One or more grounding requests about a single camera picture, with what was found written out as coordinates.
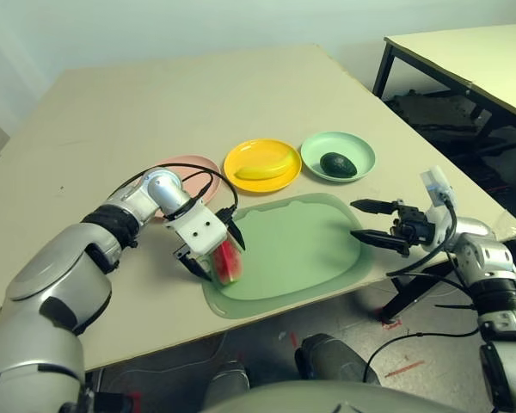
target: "yellow plate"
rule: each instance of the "yellow plate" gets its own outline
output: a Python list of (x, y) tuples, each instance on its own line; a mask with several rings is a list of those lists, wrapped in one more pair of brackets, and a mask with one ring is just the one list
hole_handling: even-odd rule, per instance
[[(283, 160), (291, 152), (293, 162), (289, 169), (275, 178), (246, 180), (235, 174), (242, 167), (267, 167)], [(254, 139), (233, 148), (224, 161), (224, 173), (235, 186), (251, 192), (273, 192), (294, 181), (302, 169), (302, 159), (295, 149), (275, 139)]]

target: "pink plate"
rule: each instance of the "pink plate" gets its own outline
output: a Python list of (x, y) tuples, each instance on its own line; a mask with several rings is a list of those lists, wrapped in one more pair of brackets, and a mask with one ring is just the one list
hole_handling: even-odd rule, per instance
[[(194, 165), (204, 166), (208, 169), (215, 170), (219, 173), (219, 167), (207, 157), (200, 157), (199, 155), (182, 155), (179, 157), (169, 157), (168, 159), (164, 159), (161, 162), (157, 162), (155, 165), (160, 165), (162, 163), (192, 163)], [(197, 168), (188, 168), (185, 166), (169, 166), (169, 170), (175, 172), (181, 179), (194, 174), (195, 172), (199, 172)], [(200, 174), (194, 176), (191, 179), (188, 179), (183, 183), (183, 188), (185, 191), (191, 196), (195, 196), (199, 193), (199, 191), (210, 181), (210, 176), (208, 174)], [(218, 187), (220, 185), (220, 178), (215, 175), (212, 175), (212, 185), (208, 188), (208, 190), (203, 195), (203, 201), (208, 203), (209, 200), (218, 192)], [(163, 213), (157, 211), (155, 215), (157, 217), (162, 217)]]

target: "floor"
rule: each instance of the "floor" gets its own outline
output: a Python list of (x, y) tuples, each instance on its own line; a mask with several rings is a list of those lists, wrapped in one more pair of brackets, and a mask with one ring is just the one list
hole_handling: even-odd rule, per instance
[[(6, 141), (7, 136), (0, 133), (0, 149)], [(511, 183), (516, 193), (516, 151), (483, 160)], [(514, 204), (506, 207), (516, 214)], [(437, 286), (404, 312), (397, 323), (382, 325), (374, 312), (395, 293), (391, 283), (383, 281), (224, 334), (120, 363), (102, 371), (101, 391), (138, 392), (145, 413), (195, 412), (200, 409), (208, 381), (225, 361), (242, 361), (254, 386), (298, 379), (294, 349), (302, 339), (318, 332), (340, 338), (367, 358), (382, 343), (409, 332), (460, 333), (475, 328), (476, 315), (472, 311), (434, 306), (468, 304), (463, 294), (447, 285)], [(481, 343), (479, 336), (410, 338), (389, 346), (372, 366), (385, 386), (470, 413), (486, 413), (491, 411), (491, 405), (478, 362)]]

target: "yellow banana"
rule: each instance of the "yellow banana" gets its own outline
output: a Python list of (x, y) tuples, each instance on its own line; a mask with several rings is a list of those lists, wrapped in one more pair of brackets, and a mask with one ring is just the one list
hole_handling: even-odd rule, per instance
[(292, 162), (292, 152), (289, 151), (286, 156), (277, 163), (270, 163), (269, 165), (264, 166), (243, 166), (235, 173), (235, 176), (239, 179), (250, 181), (271, 179), (287, 172), (291, 167)]

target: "red marking on floor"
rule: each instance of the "red marking on floor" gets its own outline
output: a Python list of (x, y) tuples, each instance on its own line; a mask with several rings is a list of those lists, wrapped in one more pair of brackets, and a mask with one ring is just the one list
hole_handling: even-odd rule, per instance
[(399, 327), (400, 325), (403, 325), (403, 323), (402, 323), (401, 319), (398, 319), (395, 323), (392, 323), (392, 324), (382, 323), (382, 328), (385, 330), (392, 330), (392, 329), (395, 329), (395, 327)]
[(296, 338), (296, 334), (294, 331), (291, 331), (291, 334), (289, 335), (291, 337), (291, 343), (294, 349), (298, 348), (298, 339)]
[(415, 367), (418, 367), (418, 366), (420, 366), (421, 364), (424, 364), (424, 363), (425, 363), (424, 360), (417, 361), (416, 363), (409, 364), (408, 366), (402, 367), (400, 369), (397, 369), (397, 370), (395, 370), (393, 372), (390, 372), (390, 373), (386, 374), (384, 376), (384, 378), (391, 377), (391, 376), (396, 376), (396, 375), (398, 375), (400, 373), (407, 372), (408, 370), (410, 370), (412, 368), (415, 368)]

